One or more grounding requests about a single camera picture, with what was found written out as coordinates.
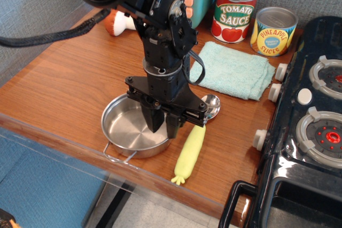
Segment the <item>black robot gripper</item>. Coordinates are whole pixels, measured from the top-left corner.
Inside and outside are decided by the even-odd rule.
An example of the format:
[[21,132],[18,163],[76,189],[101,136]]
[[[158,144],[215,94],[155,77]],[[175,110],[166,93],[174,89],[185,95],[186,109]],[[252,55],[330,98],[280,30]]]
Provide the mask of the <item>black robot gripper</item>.
[[145,76],[128,76],[129,98],[140,103],[147,127],[157,132],[166,122],[167,136],[174,139],[185,122],[205,124],[207,107],[190,89],[190,63],[176,62],[172,67],[143,63]]

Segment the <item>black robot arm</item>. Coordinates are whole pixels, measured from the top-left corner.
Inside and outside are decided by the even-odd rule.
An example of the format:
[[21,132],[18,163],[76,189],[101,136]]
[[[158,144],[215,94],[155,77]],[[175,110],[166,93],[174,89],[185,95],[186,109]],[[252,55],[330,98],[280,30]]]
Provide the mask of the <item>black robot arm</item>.
[[203,126],[207,106],[190,89],[190,61],[202,63],[193,51],[198,33],[186,17],[184,0],[84,1],[132,17],[143,43],[146,76],[130,76],[125,82],[147,127],[156,132],[165,124],[168,138],[175,138],[185,122]]

